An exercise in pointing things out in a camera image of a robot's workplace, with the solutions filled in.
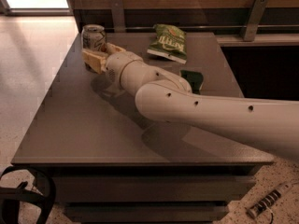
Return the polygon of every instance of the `green snack bag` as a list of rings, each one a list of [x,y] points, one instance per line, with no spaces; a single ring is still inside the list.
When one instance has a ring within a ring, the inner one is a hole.
[[[186,63],[186,33],[173,25],[156,24],[153,28],[156,30],[157,39],[149,45],[148,53]]]

